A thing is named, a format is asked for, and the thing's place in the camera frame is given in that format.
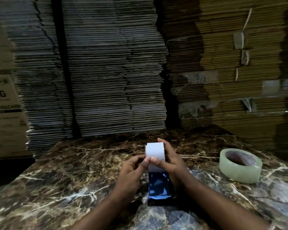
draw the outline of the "stack of flattened cardboard boxes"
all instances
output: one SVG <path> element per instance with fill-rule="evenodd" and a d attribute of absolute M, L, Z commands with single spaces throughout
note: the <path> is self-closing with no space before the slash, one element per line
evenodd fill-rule
<path fill-rule="evenodd" d="M 182 127 L 217 124 L 288 158 L 288 0 L 162 0 Z"/>
<path fill-rule="evenodd" d="M 15 69 L 12 49 L 0 26 L 0 158 L 32 156 L 26 151 L 26 116 L 10 74 Z"/>

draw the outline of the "forearm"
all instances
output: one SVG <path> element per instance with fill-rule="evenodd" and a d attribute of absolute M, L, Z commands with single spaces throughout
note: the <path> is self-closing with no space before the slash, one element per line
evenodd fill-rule
<path fill-rule="evenodd" d="M 111 194 L 97 207 L 76 222 L 69 230 L 104 230 L 119 215 L 122 202 Z"/>
<path fill-rule="evenodd" d="M 196 178 L 188 178 L 185 190 L 223 230 L 267 230 L 268 222 L 251 213 Z"/>

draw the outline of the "brown marble surface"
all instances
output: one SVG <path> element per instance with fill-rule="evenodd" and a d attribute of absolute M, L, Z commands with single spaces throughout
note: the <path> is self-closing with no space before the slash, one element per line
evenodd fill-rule
<path fill-rule="evenodd" d="M 123 133 L 57 143 L 0 192 L 0 230 L 66 229 L 93 209 L 115 184 L 123 161 L 145 153 L 157 137 L 168 140 L 194 176 L 267 220 L 288 224 L 288 164 L 221 129 Z M 234 182 L 218 169 L 219 153 L 238 148 L 263 162 L 261 179 Z M 148 178 L 112 229 L 219 229 L 197 204 L 147 206 Z"/>

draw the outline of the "white paper roll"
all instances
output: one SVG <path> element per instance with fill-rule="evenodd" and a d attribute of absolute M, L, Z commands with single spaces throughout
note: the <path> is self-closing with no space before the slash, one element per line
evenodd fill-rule
<path fill-rule="evenodd" d="M 164 145 L 162 142 L 147 143 L 147 145 L 145 146 L 145 153 L 146 157 L 154 157 L 159 160 L 165 161 Z M 149 164 L 148 172 L 165 172 L 165 170 L 153 164 Z"/>
<path fill-rule="evenodd" d="M 242 183 L 256 183 L 261 172 L 261 160 L 250 152 L 227 148 L 220 153 L 219 168 L 230 179 Z"/>

